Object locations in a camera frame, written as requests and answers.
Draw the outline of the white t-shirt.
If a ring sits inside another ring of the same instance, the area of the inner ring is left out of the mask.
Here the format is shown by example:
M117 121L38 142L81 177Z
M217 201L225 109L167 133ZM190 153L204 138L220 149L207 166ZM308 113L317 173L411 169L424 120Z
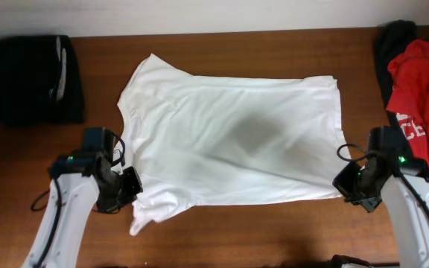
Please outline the white t-shirt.
M150 55L121 93L125 161L143 191L131 235L195 206L338 197L340 90L301 79L189 74Z

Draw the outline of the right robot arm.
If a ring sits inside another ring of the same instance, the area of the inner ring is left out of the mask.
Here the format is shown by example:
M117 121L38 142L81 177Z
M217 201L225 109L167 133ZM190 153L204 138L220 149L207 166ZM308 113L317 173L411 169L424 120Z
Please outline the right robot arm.
M400 267L429 267L429 167L414 157L404 134L392 127L370 130L368 146L334 178L345 202L372 213L381 203L393 225Z

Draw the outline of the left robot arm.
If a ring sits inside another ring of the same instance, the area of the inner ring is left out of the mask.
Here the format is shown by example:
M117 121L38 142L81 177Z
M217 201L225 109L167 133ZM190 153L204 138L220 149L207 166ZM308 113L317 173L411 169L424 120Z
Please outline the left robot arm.
M125 164L122 138L104 127L86 128L79 149L59 155L48 169L44 216L24 267L75 267L89 215L117 214L142 193Z

